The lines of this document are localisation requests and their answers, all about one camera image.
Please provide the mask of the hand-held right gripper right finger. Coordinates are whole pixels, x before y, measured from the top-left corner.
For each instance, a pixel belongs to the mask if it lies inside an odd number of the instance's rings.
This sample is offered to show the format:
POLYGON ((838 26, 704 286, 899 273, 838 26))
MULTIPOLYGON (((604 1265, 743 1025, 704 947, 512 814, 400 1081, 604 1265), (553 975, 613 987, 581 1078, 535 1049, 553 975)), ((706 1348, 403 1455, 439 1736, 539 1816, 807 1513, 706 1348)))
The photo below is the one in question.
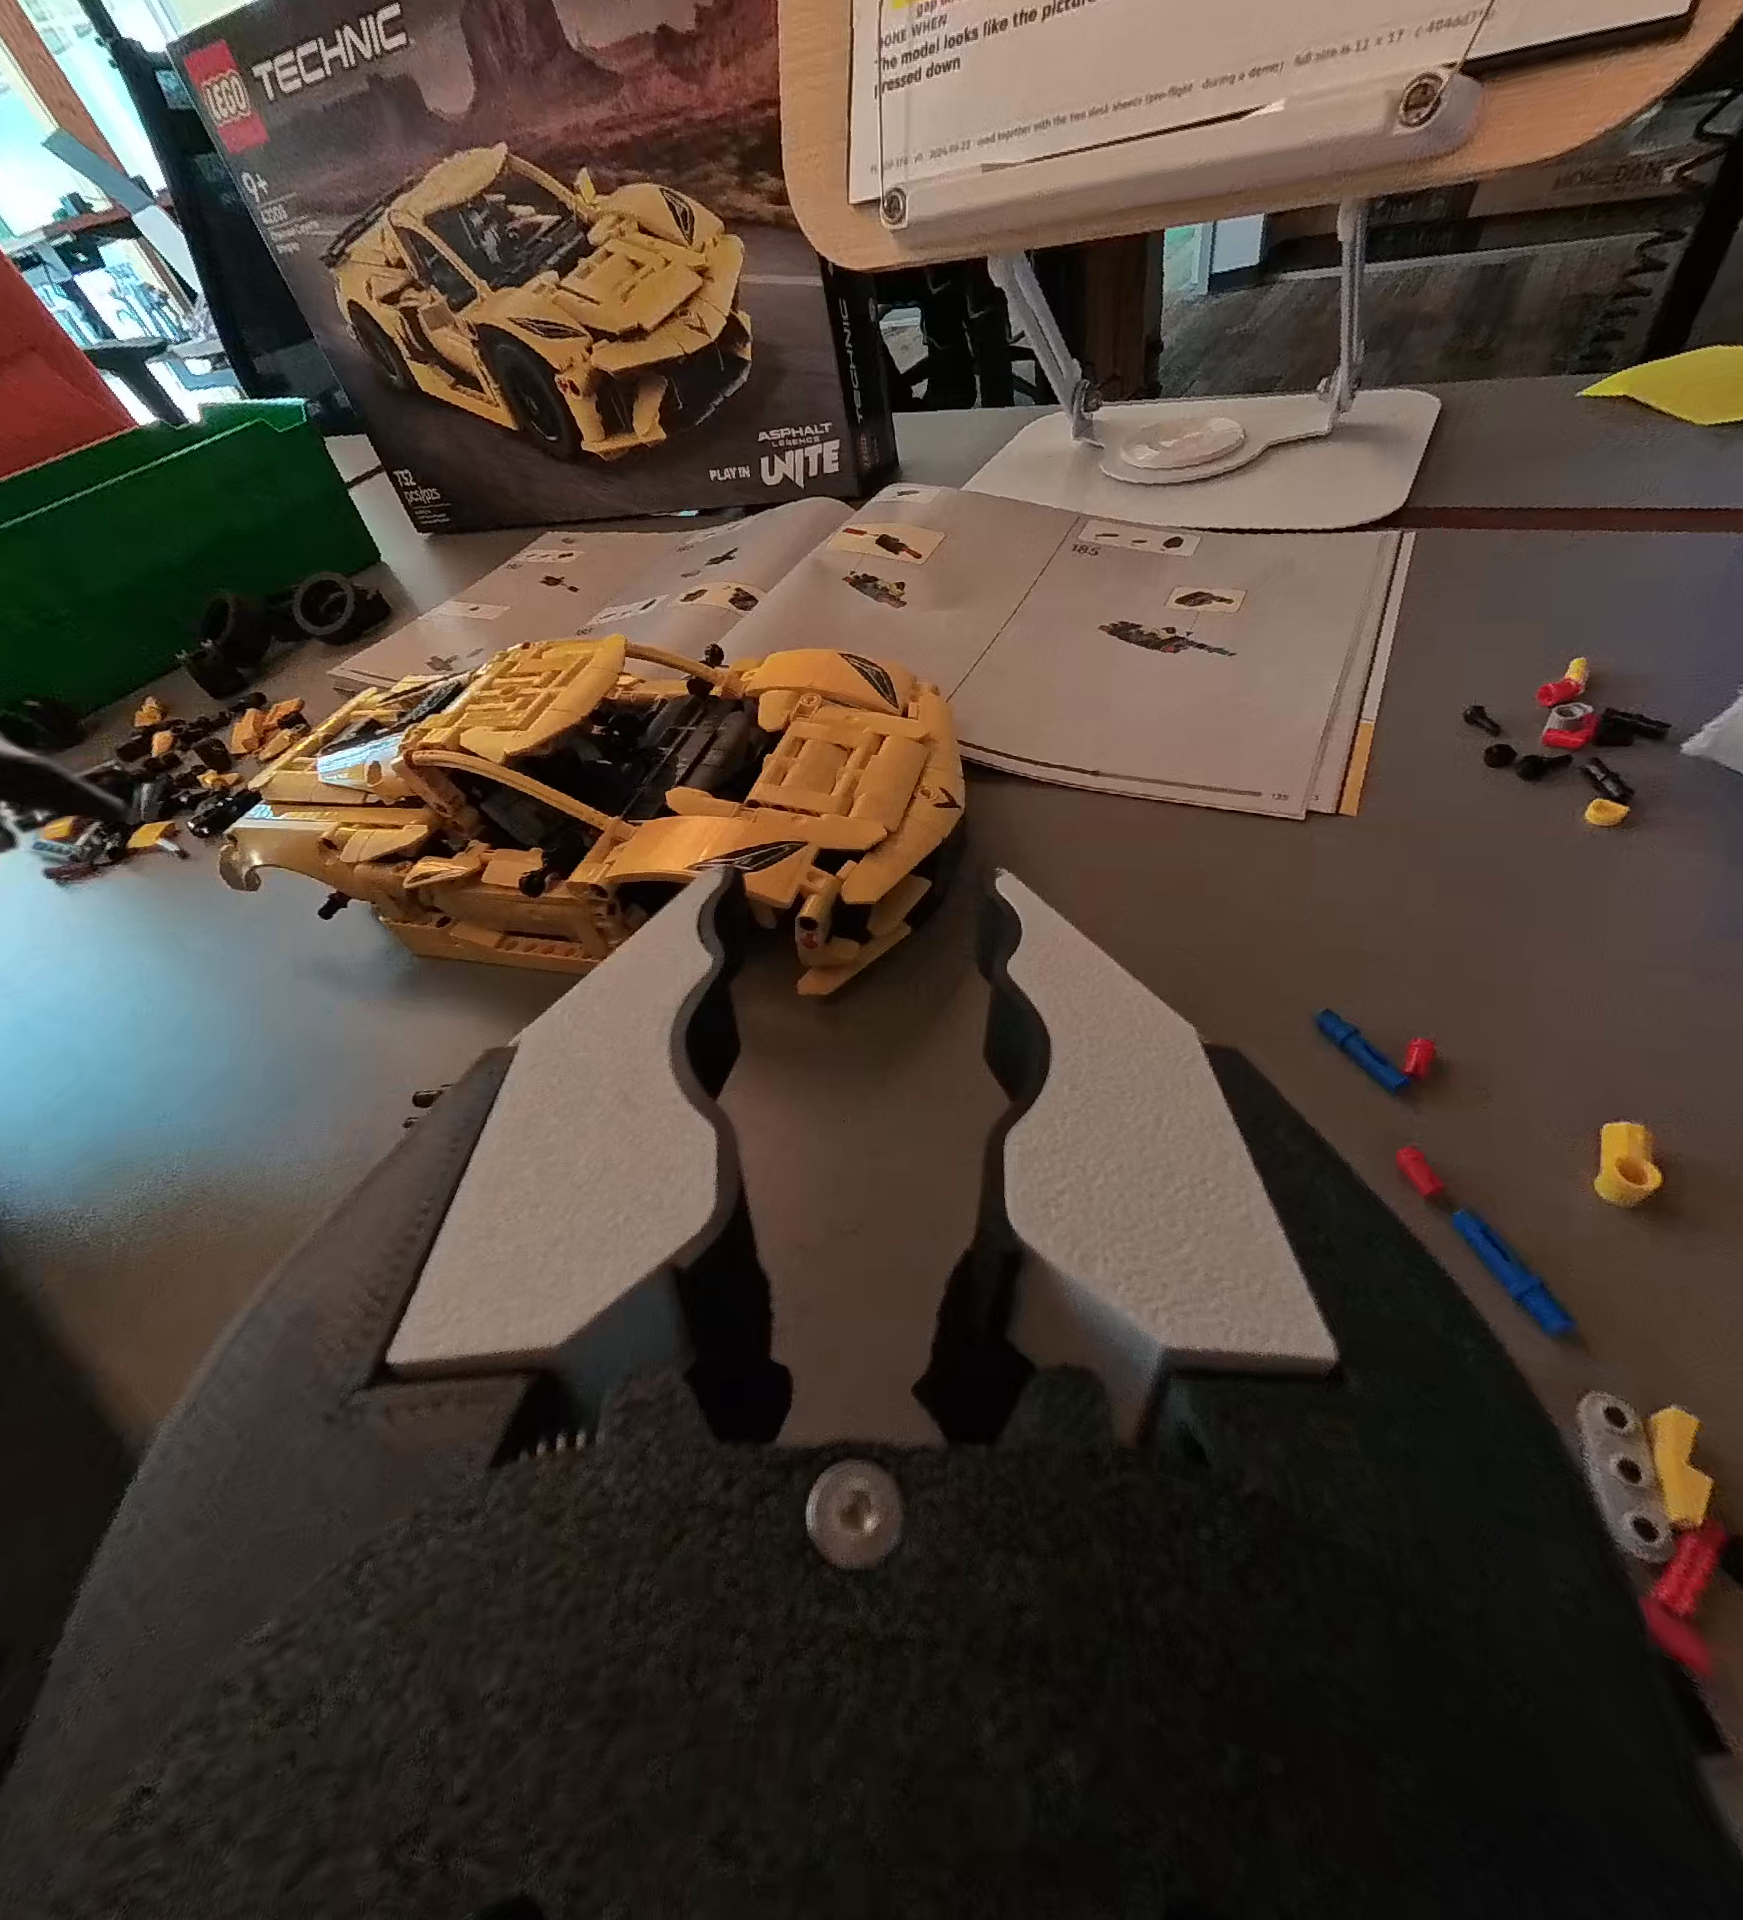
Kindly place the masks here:
POLYGON ((1338 1341, 1196 1027, 1006 870, 981 974, 1004 1107, 916 1383, 942 1437, 997 1442, 1046 1371, 1096 1379, 1124 1444, 1183 1373, 1327 1379, 1338 1341))

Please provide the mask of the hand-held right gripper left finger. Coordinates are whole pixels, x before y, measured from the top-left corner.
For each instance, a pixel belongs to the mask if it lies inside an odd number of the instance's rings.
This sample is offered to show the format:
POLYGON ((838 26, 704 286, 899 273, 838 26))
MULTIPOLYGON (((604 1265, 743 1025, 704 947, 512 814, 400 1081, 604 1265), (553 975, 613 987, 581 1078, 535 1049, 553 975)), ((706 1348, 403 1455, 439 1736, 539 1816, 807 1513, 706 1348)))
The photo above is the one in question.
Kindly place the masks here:
POLYGON ((770 1444, 773 1356, 733 1127, 747 909, 709 867, 516 1038, 385 1350, 396 1379, 536 1375, 573 1426, 679 1375, 725 1442, 770 1444))

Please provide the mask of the grey desk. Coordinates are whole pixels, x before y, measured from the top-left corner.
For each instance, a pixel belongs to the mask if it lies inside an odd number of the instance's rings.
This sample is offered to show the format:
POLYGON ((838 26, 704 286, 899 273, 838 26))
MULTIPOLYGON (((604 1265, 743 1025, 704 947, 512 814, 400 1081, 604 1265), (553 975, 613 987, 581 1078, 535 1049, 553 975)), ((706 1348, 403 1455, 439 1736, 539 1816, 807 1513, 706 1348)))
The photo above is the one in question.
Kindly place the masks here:
MULTIPOLYGON (((966 1242, 1001 1090, 981 1062, 976 896, 1004 867, 1209 1040, 1235 1047, 1445 1263, 1561 1421, 1590 1387, 1698 1416, 1743 1532, 1743 777, 1672 743, 1578 775, 1488 768, 1584 653, 1677 733, 1743 684, 1743 428, 1675 428, 1568 382, 1445 392, 1355 816, 1271 822, 979 773, 927 927, 804 1002, 782 937, 735 983, 726 1101, 784 1288, 787 1435, 930 1435, 919 1364, 966 1242), (1336 1010, 1437 1065, 1391 1097, 1315 1029, 1336 1010), (1592 1190, 1640 1123, 1644 1202, 1592 1190), (1393 1164, 1415 1145, 1578 1323, 1553 1341, 1393 1164)), ((215 852, 68 888, 0 858, 0 1247, 132 1460, 269 1270, 446 1086, 553 1003, 557 974, 415 957, 357 908, 215 852)))

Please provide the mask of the pile of loose brick pieces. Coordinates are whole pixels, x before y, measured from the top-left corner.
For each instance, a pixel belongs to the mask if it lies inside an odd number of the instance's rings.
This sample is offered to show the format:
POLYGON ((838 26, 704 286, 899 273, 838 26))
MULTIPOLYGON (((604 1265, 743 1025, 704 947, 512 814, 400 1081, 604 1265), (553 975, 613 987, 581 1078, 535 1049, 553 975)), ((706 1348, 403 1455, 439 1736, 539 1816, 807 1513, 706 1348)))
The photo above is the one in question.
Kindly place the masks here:
POLYGON ((267 756, 310 727, 302 697, 272 700, 261 689, 191 716, 148 695, 134 721, 110 756, 77 773, 113 811, 55 804, 30 820, 30 852, 55 886, 91 882, 147 856, 185 860, 193 844, 220 838, 258 804, 267 756))

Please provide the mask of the green low storage bin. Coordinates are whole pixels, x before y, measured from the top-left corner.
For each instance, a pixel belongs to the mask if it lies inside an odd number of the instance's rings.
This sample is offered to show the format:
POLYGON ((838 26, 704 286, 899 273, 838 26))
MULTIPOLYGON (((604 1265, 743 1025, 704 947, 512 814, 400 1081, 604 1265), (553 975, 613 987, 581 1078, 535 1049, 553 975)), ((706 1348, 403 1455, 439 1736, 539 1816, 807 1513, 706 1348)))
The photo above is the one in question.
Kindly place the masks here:
POLYGON ((357 574, 379 544, 296 400, 222 402, 0 479, 0 712, 168 673, 206 601, 357 574))

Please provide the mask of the scattered small brick pins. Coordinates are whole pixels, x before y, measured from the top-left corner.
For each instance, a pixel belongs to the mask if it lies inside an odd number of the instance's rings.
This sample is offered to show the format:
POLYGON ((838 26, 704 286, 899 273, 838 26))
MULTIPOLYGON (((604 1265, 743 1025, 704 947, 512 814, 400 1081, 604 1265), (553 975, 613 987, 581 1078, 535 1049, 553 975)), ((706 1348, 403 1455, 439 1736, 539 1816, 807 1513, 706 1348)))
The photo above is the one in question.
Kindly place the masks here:
MULTIPOLYGON (((1575 656, 1564 673, 1539 684, 1534 703, 1544 724, 1539 746, 1521 751, 1488 709, 1472 703, 1461 722, 1488 736, 1488 765, 1528 782, 1575 768, 1592 789, 1583 820, 1596 829, 1627 824, 1633 785, 1608 767, 1605 749, 1664 740, 1670 724, 1635 709, 1586 698, 1592 662, 1575 656)), ((1336 1010, 1314 1016, 1320 1036, 1391 1097, 1419 1086, 1437 1065, 1429 1036, 1414 1036, 1393 1060, 1336 1010)), ((1544 1277, 1475 1208, 1460 1205, 1439 1170, 1415 1145, 1397 1146, 1393 1164, 1422 1202, 1442 1212, 1499 1291, 1553 1341, 1575 1341, 1578 1323, 1544 1277)), ((1655 1145, 1640 1123, 1613 1121, 1598 1134, 1595 1194, 1613 1207, 1648 1200, 1664 1183, 1655 1145)), ((1743 1593, 1743 1536, 1716 1510, 1716 1481, 1694 1462, 1697 1416, 1670 1405, 1643 1417, 1623 1398, 1598 1389, 1580 1395, 1575 1411, 1578 1470, 1611 1544, 1650 1572, 1633 1600, 1646 1639, 1668 1667, 1680 1702, 1697 1719, 1707 1753, 1723 1751, 1703 1683, 1716 1675, 1700 1612, 1718 1578, 1743 1593)))

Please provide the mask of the yellow brick toy car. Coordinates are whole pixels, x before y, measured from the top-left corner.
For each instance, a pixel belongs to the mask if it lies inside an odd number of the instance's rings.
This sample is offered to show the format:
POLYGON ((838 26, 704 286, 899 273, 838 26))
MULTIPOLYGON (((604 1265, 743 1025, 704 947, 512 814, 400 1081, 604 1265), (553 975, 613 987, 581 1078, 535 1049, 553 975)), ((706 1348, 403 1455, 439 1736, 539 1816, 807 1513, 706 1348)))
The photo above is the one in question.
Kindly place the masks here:
POLYGON ((907 667, 622 634, 361 690, 254 791, 220 841, 237 891, 296 873, 422 956, 581 974, 731 873, 757 923, 787 925, 807 995, 931 918, 966 833, 954 710, 907 667))

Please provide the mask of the wooden board document stand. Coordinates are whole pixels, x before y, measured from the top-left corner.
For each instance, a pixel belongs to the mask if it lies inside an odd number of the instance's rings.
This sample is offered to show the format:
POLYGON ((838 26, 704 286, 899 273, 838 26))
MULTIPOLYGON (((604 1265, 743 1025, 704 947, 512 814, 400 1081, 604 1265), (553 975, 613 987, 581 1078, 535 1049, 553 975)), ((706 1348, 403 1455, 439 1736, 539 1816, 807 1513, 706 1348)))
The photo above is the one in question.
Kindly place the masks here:
POLYGON ((1364 389, 1367 206, 1563 156, 1660 103, 1743 4, 1491 4, 1460 63, 1338 82, 1280 105, 1063 156, 988 165, 850 201, 852 4, 780 4, 780 103, 798 226, 862 273, 981 261, 1057 416, 981 492, 1189 531, 1341 531, 1411 492, 1439 404, 1364 389), (1102 402, 1033 253, 1332 206, 1336 365, 1315 392, 1102 402))

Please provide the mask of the toy car box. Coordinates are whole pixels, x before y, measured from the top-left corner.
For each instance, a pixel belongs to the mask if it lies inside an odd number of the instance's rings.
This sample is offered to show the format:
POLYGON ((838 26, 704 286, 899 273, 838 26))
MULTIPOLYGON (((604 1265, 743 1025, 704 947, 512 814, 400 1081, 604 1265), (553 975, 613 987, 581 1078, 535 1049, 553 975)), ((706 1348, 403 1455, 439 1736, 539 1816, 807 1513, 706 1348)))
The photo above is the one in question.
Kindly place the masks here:
POLYGON ((870 281, 791 212, 778 4, 242 4, 167 50, 420 529, 896 473, 870 281))

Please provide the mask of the printed instruction sheet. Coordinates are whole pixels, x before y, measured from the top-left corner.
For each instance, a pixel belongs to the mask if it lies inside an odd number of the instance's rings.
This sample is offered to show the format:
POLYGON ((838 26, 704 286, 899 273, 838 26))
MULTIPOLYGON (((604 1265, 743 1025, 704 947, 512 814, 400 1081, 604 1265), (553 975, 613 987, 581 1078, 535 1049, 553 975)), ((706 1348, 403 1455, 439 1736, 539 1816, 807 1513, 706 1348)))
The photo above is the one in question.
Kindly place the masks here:
POLYGON ((858 2, 850 201, 1460 63, 1491 4, 858 2))

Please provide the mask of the black tripod pole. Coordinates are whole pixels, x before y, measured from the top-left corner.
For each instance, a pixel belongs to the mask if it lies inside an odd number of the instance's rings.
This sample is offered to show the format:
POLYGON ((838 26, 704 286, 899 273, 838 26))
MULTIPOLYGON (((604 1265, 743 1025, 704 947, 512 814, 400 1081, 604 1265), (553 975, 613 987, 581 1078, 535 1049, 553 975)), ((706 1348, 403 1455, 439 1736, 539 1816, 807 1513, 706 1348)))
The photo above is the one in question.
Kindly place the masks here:
POLYGON ((1743 225, 1743 115, 1705 187, 1688 235, 1682 240, 1648 330, 1640 357, 1659 360, 1688 347, 1694 325, 1711 297, 1743 225))

